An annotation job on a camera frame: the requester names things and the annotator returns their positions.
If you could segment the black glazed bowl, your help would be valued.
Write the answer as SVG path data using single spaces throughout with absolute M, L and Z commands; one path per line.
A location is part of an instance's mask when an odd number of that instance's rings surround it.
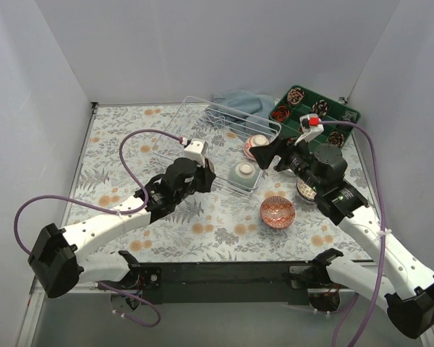
M 213 163 L 212 163 L 210 160 L 207 161 L 207 167 L 209 168 L 209 170 L 210 170 L 213 174 L 215 173 L 214 165 L 213 165 Z

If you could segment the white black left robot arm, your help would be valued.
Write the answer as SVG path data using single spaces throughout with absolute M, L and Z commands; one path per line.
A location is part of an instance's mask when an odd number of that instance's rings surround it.
M 107 258 L 93 252 L 111 240 L 173 213 L 183 200 L 208 193 L 216 175 L 213 164 L 177 158 L 165 173 L 154 176 L 120 206 L 125 214 L 101 214 L 72 226 L 51 223 L 41 229 L 28 263 L 50 298 L 60 297 L 78 283 L 107 280 L 122 288 L 134 288 L 140 279 L 138 261 L 127 251 Z

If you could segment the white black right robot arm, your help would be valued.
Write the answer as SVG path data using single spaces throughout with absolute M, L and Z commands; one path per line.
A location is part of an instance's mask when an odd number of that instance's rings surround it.
M 277 138 L 250 152 L 261 169 L 279 156 L 275 170 L 290 169 L 313 188 L 319 211 L 383 266 L 376 303 L 397 330 L 416 339 L 434 325 L 434 271 L 381 228 L 367 199 L 344 178 L 347 162 L 339 148 L 321 144 L 310 151 L 305 141 Z

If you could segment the blue white zigzag bowl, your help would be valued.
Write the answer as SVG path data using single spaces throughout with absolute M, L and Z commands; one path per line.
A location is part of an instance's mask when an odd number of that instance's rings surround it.
M 296 210 L 294 204 L 287 198 L 270 196 L 261 203 L 260 216 L 271 228 L 283 229 L 293 224 Z

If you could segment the pale green bowl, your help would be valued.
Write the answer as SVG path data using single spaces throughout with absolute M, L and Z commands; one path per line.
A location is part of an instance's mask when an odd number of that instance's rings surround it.
M 259 170 L 247 161 L 235 164 L 229 172 L 229 181 L 238 189 L 251 190 L 258 178 Z

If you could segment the orange white floral bowl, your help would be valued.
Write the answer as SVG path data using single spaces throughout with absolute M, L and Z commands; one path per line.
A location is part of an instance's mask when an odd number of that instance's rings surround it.
M 252 147 L 260 147 L 264 145 L 268 145 L 268 138 L 261 134 L 256 134 L 248 138 L 244 143 L 243 153 L 250 160 L 255 160 L 254 156 L 250 152 Z

